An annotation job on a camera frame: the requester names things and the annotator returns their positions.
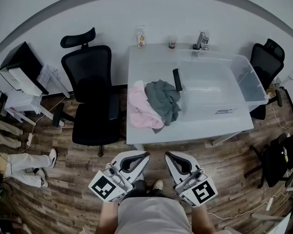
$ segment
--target clear plastic storage bin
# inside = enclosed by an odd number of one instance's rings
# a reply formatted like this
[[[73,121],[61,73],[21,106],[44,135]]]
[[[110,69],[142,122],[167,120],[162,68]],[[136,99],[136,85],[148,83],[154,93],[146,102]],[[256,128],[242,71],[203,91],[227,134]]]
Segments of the clear plastic storage bin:
[[[180,120],[238,117],[268,102],[244,56],[178,50],[177,67],[182,86]]]

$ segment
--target beige shirt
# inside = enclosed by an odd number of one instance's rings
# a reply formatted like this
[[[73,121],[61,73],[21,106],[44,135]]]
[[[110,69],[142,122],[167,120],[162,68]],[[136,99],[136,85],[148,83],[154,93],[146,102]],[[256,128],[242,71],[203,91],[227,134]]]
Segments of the beige shirt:
[[[126,198],[118,208],[117,234],[192,234],[178,201],[163,197]]]

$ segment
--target power strip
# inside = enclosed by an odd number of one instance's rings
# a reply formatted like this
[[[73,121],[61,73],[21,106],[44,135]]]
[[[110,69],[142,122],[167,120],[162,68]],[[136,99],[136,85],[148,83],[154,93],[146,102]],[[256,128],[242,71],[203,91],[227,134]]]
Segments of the power strip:
[[[273,197],[271,197],[268,201],[268,205],[266,207],[266,211],[269,211],[270,207],[272,206]]]
[[[33,139],[33,134],[29,134],[29,136],[28,136],[28,140],[27,140],[27,146],[30,146],[30,144],[31,144],[31,140]]]

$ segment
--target faucet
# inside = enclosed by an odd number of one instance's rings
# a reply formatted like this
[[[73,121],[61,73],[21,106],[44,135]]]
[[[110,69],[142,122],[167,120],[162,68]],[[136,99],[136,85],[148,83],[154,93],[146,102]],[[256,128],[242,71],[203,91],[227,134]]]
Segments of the faucet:
[[[208,50],[209,37],[207,35],[209,36],[208,32],[200,31],[199,39],[197,40],[197,43],[192,46],[192,48],[196,50],[199,50],[199,49]]]

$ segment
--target wooden floor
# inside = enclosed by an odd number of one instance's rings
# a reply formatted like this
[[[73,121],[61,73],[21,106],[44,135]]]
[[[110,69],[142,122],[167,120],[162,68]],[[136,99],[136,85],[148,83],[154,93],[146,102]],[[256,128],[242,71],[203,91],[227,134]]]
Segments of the wooden floor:
[[[120,91],[122,109],[126,107],[126,89]],[[45,99],[42,104],[46,109],[52,108],[63,97]],[[293,134],[293,113],[285,93],[282,93],[283,106],[278,107],[273,103],[275,114],[280,124],[290,127]],[[78,103],[72,96],[65,99],[64,110],[75,115]],[[32,115],[36,121],[40,116]],[[124,119],[121,133],[126,136],[126,119]],[[27,139],[32,131],[29,124],[15,125],[24,129],[22,139]],[[38,121],[34,129],[32,144],[26,152],[37,155],[48,155],[54,147],[58,152],[58,159],[53,169],[46,168],[48,188],[37,189],[26,186],[12,178],[8,182],[14,189],[13,196],[2,198],[2,204],[9,205],[17,211],[33,233],[79,233],[83,226],[88,226],[93,232],[99,220],[101,201],[88,189],[88,184],[106,163],[110,162],[118,153],[133,150],[126,145],[125,139],[117,143],[105,146],[105,155],[97,156],[97,147],[77,145],[72,142],[71,122],[65,122],[63,128],[55,128],[48,118]],[[266,184],[258,189],[261,172],[256,172],[249,178],[243,177],[244,172],[259,164],[255,153],[249,151],[249,146],[254,145],[261,150],[264,144],[277,138],[284,129],[280,128],[273,110],[267,110],[264,121],[255,120],[254,129],[240,133],[238,136],[224,142],[218,147],[210,147],[211,139],[194,140],[178,143],[145,145],[146,151],[151,153],[151,160],[146,166],[146,181],[151,184],[157,179],[165,183],[164,192],[172,197],[176,195],[172,191],[172,178],[169,176],[164,162],[166,151],[181,151],[196,157],[205,168],[206,173],[212,177],[219,195],[207,203],[208,211],[219,217],[233,217],[245,211],[259,206],[273,195],[285,192],[284,183],[279,182],[273,188]],[[1,152],[10,154],[23,150],[9,149],[0,146]],[[265,211],[266,205],[261,206],[255,212],[268,213],[274,216],[282,216],[291,208],[286,197],[275,198],[269,212]],[[190,206],[182,202],[186,213],[190,216]],[[259,234],[267,231],[271,224],[250,218],[251,214],[238,216],[235,219],[223,221],[212,215],[213,223],[217,229],[229,225],[244,234]]]

